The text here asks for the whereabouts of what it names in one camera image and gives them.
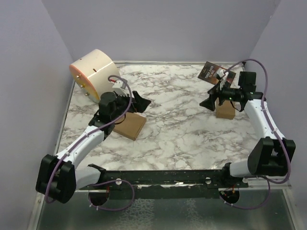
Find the brown cardboard box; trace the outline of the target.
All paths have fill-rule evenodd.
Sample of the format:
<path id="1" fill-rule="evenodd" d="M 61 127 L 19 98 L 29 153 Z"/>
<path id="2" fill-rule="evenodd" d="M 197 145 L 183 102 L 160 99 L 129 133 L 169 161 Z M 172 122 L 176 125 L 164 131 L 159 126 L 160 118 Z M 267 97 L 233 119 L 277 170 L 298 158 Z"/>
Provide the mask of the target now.
<path id="1" fill-rule="evenodd" d="M 126 117 L 121 118 L 113 129 L 119 135 L 135 141 L 144 127 L 147 119 L 137 113 L 126 113 Z"/>

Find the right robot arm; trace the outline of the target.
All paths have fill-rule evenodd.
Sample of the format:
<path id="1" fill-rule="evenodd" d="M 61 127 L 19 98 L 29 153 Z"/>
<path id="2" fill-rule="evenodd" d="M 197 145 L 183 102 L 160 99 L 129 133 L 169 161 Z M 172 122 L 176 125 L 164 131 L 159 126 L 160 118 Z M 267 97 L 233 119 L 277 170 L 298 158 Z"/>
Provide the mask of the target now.
<path id="1" fill-rule="evenodd" d="M 225 165 L 226 172 L 220 176 L 221 184 L 232 187 L 238 178 L 257 176 L 264 176 L 274 184 L 287 182 L 296 145 L 293 140 L 286 139 L 274 123 L 264 93 L 256 91 L 256 73 L 240 72 L 238 89 L 227 86 L 227 76 L 228 72 L 218 69 L 218 83 L 208 91 L 209 98 L 200 106 L 214 111 L 216 101 L 219 105 L 225 101 L 240 103 L 259 140 L 247 160 Z"/>

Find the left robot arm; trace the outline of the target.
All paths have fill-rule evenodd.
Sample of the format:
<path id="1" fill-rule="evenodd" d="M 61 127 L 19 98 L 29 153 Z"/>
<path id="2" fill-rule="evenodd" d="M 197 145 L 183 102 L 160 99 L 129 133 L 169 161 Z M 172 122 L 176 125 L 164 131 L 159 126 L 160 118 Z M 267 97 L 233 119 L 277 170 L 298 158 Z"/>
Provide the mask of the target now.
<path id="1" fill-rule="evenodd" d="M 105 186 L 103 169 L 90 165 L 85 173 L 77 173 L 81 161 L 113 131 L 116 121 L 129 113 L 143 113 L 151 101 L 142 98 L 137 91 L 119 95 L 105 92 L 101 95 L 98 110 L 88 123 L 87 128 L 66 149 L 52 156 L 47 154 L 40 163 L 35 185 L 37 192 L 46 198 L 67 203 L 74 192 L 89 184 L 95 189 Z"/>

